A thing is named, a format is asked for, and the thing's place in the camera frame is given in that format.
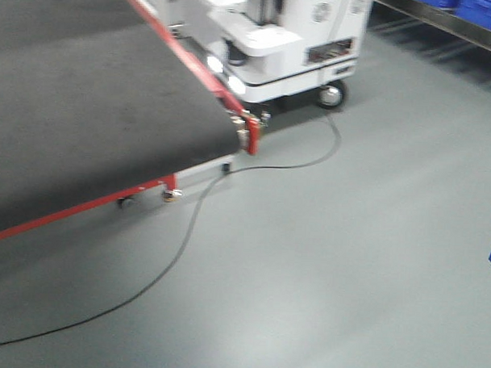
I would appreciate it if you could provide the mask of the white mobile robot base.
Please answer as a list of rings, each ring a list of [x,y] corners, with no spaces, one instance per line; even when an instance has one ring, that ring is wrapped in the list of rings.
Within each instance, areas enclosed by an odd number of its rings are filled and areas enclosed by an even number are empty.
[[[245,103],[317,91],[340,108],[373,0],[154,0],[174,35],[192,40],[215,78]]]

